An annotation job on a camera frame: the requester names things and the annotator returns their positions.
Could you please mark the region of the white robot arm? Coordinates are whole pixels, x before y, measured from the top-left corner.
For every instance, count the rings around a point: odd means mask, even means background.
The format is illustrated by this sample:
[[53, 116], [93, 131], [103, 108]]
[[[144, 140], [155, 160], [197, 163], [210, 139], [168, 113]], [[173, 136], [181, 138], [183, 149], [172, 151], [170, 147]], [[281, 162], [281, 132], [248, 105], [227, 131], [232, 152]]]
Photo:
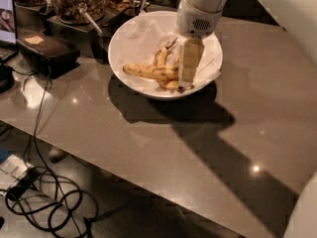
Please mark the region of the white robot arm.
[[222, 86], [242, 148], [211, 168], [275, 237], [317, 238], [317, 0], [258, 1], [279, 29], [233, 28]]

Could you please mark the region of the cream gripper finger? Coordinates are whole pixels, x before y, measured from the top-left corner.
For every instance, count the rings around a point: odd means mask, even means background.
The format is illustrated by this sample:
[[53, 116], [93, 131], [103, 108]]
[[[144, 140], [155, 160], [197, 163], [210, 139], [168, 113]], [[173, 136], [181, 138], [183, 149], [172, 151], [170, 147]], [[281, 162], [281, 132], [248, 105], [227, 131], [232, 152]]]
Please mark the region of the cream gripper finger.
[[200, 37], [188, 38], [181, 45], [178, 66], [179, 85], [181, 87], [191, 86], [203, 52], [204, 45]]

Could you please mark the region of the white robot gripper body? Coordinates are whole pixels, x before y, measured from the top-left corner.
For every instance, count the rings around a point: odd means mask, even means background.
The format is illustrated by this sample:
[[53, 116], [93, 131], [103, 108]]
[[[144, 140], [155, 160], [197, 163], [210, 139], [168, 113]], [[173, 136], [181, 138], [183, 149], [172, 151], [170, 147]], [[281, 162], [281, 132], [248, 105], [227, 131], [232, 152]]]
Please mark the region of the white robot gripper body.
[[181, 0], [176, 13], [176, 27], [183, 36], [210, 36], [220, 20], [221, 11], [206, 12], [189, 0]]

